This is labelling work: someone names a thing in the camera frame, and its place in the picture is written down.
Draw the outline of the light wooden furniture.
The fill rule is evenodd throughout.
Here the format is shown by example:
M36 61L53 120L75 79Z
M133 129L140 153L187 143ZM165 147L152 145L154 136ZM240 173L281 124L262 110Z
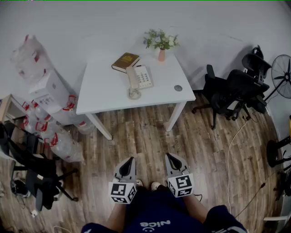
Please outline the light wooden furniture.
M11 94L0 100L0 122L14 122L14 119L23 116L24 108Z

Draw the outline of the pile of plastic bags and box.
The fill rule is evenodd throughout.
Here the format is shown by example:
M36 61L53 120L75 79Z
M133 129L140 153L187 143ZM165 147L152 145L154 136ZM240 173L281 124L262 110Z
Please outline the pile of plastic bags and box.
M77 97L70 95L66 106L59 113L64 113L79 133L87 135L94 130L95 126L87 116L76 114L76 106ZM60 121L47 113L35 101L31 104L24 102L22 107L25 110L23 124L26 131L41 138L45 146L64 161L82 162L84 160L82 145L72 138Z

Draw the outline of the black folded chair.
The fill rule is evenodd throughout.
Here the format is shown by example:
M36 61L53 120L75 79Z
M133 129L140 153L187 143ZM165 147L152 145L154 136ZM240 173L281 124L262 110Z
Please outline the black folded chair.
M0 122L0 146L8 148L13 158L21 164L21 166L12 165L11 173L14 173L14 171L26 171L25 186L35 197L36 210L40 212L43 207L50 210L53 202L57 201L56 195L60 193L64 194L71 201L79 201L78 197L71 197L61 185L61 181L77 173L78 170L74 169L58 176L55 160L48 159L45 155L36 157L30 151L22 150L12 141L8 130L9 125L11 129L15 127L11 122Z

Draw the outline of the white table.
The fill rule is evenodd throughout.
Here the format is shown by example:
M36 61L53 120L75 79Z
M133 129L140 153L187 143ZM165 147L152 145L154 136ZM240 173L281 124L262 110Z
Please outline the white table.
M139 45L83 44L80 52L86 58L87 65L76 112L85 114L108 140L112 139L112 135L97 117L99 112L174 103L176 106L166 123L166 131L169 132L186 103L196 99L172 51L166 53L164 62L158 61L158 51ZM146 66L153 81L153 87L141 90L138 100L128 98L128 76L111 68L113 62L125 52L140 56L138 65ZM183 90L176 91L175 85L180 85Z

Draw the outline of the white telephone base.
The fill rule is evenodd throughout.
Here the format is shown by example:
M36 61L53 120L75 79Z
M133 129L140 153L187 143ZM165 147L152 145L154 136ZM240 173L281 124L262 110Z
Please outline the white telephone base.
M138 65L134 67L139 89L146 89L153 87L152 78L145 65Z

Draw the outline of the black standing fan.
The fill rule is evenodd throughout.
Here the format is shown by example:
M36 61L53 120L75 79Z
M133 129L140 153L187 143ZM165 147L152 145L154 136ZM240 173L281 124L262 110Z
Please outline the black standing fan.
M271 66L271 79L275 89L265 98L265 101L275 92L291 99L291 56L282 54L274 59Z

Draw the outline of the white telephone handset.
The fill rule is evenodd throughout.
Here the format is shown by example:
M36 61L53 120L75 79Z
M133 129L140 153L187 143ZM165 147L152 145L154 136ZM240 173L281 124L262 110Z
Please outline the white telephone handset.
M130 87L133 90L139 89L139 82L135 73L135 69L131 66L126 68L126 73L129 77Z

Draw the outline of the person's right forearm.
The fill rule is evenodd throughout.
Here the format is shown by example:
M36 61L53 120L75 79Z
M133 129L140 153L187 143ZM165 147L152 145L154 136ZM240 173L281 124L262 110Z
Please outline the person's right forearm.
M198 220L201 223L204 223L208 214L207 208L196 198L194 194L184 196L183 201L186 205L189 215Z

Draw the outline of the black round stand base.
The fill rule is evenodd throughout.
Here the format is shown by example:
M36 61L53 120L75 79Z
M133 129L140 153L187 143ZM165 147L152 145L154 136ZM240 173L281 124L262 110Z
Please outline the black round stand base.
M291 143L291 137L288 136L285 139L276 142L274 140L270 140L267 143L266 147L266 156L267 161L270 167L275 167L276 165L282 164L287 161L291 161L291 156L288 158L284 158L282 155L282 159L279 159L279 149Z

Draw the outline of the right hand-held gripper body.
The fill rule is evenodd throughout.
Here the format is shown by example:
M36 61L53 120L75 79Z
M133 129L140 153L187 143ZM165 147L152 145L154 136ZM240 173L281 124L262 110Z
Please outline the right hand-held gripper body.
M188 170L184 170L174 176L168 177L168 187L174 197L180 198L193 194L194 178Z

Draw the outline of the white cardboard box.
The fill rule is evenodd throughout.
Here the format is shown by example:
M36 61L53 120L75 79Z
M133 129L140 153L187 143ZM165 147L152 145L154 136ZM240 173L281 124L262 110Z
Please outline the white cardboard box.
M51 70L29 90L33 100L47 113L56 113L67 106L69 92L55 71Z

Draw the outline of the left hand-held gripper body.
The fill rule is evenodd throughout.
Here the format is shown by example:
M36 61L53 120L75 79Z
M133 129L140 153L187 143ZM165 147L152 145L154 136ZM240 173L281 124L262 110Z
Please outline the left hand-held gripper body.
M136 182L114 177L109 182L108 195L115 203L130 204L137 193Z

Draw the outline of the black office chair with headrest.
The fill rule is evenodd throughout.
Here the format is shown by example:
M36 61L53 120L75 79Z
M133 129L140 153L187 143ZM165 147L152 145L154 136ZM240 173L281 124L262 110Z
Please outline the black office chair with headrest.
M246 120L251 119L247 110L250 107L261 114L266 112L266 102L263 98L265 97L264 92L270 87L264 83L264 79L271 65L264 60L259 45L242 58L242 65L245 67L245 71L233 70L230 72L231 90L234 92L237 104L227 120L236 120L241 109L247 114Z

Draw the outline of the brown hardcover book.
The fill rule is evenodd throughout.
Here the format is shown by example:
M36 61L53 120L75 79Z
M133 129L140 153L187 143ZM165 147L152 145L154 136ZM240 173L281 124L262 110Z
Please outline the brown hardcover book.
M126 68L133 67L139 60L139 55L126 52L111 65L111 68L126 73Z

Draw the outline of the person's left forearm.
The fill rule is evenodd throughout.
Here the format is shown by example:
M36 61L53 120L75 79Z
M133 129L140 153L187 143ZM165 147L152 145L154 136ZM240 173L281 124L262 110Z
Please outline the person's left forearm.
M125 225L125 215L126 215L126 205L116 203L113 207L113 210L106 222L106 227L116 231L118 233L122 233Z

